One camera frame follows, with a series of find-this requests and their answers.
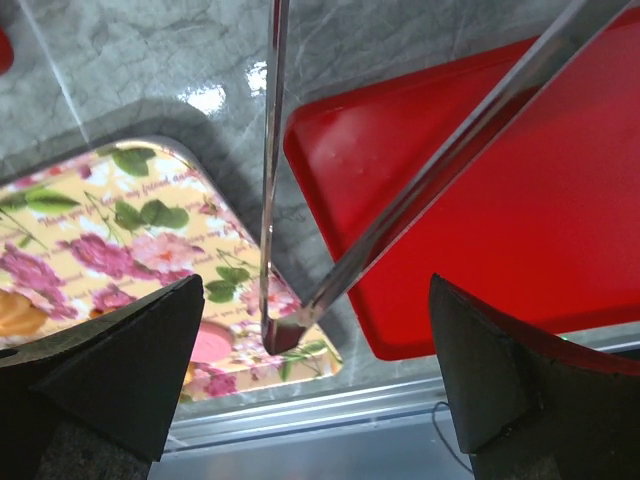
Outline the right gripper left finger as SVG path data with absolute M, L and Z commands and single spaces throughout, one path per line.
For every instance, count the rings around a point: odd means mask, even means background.
M 147 478 L 165 448 L 203 309 L 194 274 L 2 350 L 2 478 Z

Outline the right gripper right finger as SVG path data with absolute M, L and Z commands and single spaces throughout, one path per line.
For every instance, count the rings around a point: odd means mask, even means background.
M 439 275 L 436 356 L 477 479 L 636 479 L 639 362 L 564 340 Z

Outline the metal tongs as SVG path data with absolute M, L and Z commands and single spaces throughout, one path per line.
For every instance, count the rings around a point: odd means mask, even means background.
M 529 49 L 566 8 L 564 1 L 295 1 L 282 15 L 283 139 L 302 106 L 514 43 L 528 41 Z M 275 215 L 300 203 L 325 242 L 284 151 L 282 161 Z M 394 226 L 394 245 L 436 202 L 416 201 Z M 392 247 L 375 249 L 371 269 Z M 354 324 L 364 335 L 353 306 L 327 323 Z

